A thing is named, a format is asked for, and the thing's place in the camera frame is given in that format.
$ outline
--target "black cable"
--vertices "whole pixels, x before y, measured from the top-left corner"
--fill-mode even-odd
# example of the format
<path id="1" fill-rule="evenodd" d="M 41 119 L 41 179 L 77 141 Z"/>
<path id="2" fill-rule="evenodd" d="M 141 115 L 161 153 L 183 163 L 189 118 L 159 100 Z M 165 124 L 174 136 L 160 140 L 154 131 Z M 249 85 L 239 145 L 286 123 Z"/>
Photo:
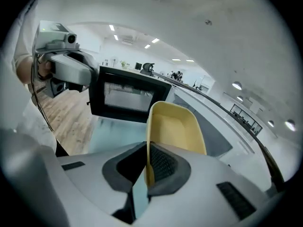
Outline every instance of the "black cable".
<path id="1" fill-rule="evenodd" d="M 51 131 L 53 131 L 53 128 L 51 126 L 51 124 L 49 123 L 48 119 L 47 119 L 47 116 L 42 108 L 42 106 L 40 105 L 40 102 L 39 102 L 39 99 L 38 99 L 38 96 L 37 96 L 37 92 L 36 92 L 36 88 L 35 88 L 35 85 L 34 85 L 34 66 L 36 64 L 36 57 L 34 56 L 33 57 L 33 63 L 32 63 L 32 68 L 31 68 L 31 85 L 32 85 L 32 89 L 33 89 L 33 92 L 34 92 L 34 97 L 36 99 L 36 102 L 37 102 L 37 107 L 38 107 L 38 110 L 40 111 L 40 113 L 42 114 L 44 120 L 46 121 L 49 129 Z"/>

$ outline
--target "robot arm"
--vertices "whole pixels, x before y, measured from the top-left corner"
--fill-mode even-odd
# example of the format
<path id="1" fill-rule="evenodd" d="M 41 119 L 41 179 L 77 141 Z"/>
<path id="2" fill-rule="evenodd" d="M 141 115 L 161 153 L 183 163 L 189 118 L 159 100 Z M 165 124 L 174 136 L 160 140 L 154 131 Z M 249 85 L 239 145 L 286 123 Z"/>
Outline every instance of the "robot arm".
<path id="1" fill-rule="evenodd" d="M 77 35 L 60 23 L 40 21 L 33 45 L 33 76 L 38 75 L 38 57 L 42 54 L 52 63 L 51 78 L 45 93 L 50 97 L 66 89 L 82 91 L 98 79 L 99 68 L 94 58 L 80 51 Z"/>

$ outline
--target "yellow plastic tray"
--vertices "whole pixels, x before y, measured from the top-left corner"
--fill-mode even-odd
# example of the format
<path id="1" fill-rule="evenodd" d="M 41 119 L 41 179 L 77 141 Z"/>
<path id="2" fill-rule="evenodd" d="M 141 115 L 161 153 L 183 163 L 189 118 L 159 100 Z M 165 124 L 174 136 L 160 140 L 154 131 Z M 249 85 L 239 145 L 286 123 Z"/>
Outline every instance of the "yellow plastic tray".
<path id="1" fill-rule="evenodd" d="M 176 104 L 158 101 L 147 121 L 147 184 L 154 182 L 149 161 L 150 142 L 162 143 L 206 155 L 203 135 L 194 114 Z"/>

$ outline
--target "wooden floor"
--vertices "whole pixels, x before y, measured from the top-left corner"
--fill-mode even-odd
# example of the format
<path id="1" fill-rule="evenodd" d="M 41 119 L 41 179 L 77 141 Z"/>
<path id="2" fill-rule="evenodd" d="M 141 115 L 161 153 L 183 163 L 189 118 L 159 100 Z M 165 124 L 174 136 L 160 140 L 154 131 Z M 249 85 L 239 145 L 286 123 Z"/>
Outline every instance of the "wooden floor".
<path id="1" fill-rule="evenodd" d="M 66 90 L 55 98 L 38 93 L 38 99 L 54 130 L 55 137 L 60 141 L 69 155 L 86 154 L 89 141 L 98 120 L 91 114 L 89 91 Z"/>

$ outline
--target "black railing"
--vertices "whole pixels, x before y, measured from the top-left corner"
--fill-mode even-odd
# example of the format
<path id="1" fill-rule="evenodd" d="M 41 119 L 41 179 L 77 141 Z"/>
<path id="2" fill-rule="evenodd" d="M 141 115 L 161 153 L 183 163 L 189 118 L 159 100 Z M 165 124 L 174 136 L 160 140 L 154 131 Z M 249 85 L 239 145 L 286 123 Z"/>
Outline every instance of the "black railing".
<path id="1" fill-rule="evenodd" d="M 159 78 L 162 78 L 168 82 L 170 82 L 173 85 L 188 89 L 192 92 L 195 92 L 199 95 L 202 95 L 203 97 L 205 97 L 206 99 L 208 99 L 209 101 L 211 101 L 213 104 L 215 104 L 216 106 L 218 106 L 219 108 L 221 108 L 224 112 L 226 112 L 230 117 L 232 117 L 237 123 L 239 123 L 239 125 L 242 126 L 243 129 L 245 129 L 250 135 L 251 137 L 257 142 L 257 144 L 259 145 L 262 154 L 265 158 L 265 161 L 267 163 L 267 166 L 269 168 L 269 173 L 271 176 L 271 182 L 275 185 L 276 190 L 278 192 L 281 192 L 282 190 L 284 190 L 284 179 L 283 176 L 280 172 L 280 169 L 278 167 L 278 165 L 276 164 L 276 161 L 274 160 L 274 158 L 272 157 L 272 155 L 270 154 L 270 152 L 267 150 L 267 148 L 261 143 L 261 141 L 255 136 L 254 133 L 252 133 L 250 130 L 248 130 L 247 128 L 243 127 L 242 125 L 242 121 L 239 120 L 237 117 L 235 117 L 231 112 L 229 112 L 228 110 L 226 110 L 224 107 L 222 107 L 217 101 L 213 100 L 211 97 L 209 97 L 208 95 L 194 89 L 193 87 L 190 87 L 188 85 L 185 85 L 179 81 L 176 81 L 174 79 L 168 78 L 164 75 L 161 75 L 157 72 L 152 72 L 154 74 L 154 76 L 157 76 Z"/>

